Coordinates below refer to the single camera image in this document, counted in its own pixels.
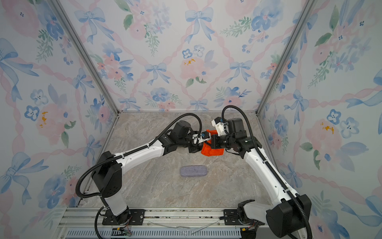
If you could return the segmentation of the purple fabric eyeglass case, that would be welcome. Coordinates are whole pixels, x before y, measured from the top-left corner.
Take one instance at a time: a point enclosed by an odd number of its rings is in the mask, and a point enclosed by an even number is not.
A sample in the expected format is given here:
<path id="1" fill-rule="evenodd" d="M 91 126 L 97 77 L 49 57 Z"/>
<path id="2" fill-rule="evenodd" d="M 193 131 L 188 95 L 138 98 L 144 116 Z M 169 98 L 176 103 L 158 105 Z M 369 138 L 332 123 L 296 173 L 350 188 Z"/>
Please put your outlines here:
<path id="1" fill-rule="evenodd" d="M 184 166 L 180 169 L 182 177 L 203 177 L 208 173 L 208 169 L 203 165 Z"/>

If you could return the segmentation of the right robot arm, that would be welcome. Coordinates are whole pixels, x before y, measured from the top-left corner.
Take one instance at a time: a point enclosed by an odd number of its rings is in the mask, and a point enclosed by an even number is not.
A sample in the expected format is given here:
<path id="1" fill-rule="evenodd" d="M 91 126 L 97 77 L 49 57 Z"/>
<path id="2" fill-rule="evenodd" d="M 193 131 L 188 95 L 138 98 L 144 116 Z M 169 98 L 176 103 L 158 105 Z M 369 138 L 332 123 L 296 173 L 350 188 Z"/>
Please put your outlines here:
<path id="1" fill-rule="evenodd" d="M 212 149 L 233 149 L 255 171 L 271 199 L 270 205 L 255 200 L 239 203 L 239 222 L 244 225 L 263 223 L 278 238 L 297 232 L 300 237 L 311 239 L 311 200 L 307 195 L 297 193 L 284 180 L 268 159 L 260 142 L 247 135 L 243 120 L 217 117 L 211 124 L 217 131 L 211 139 Z"/>

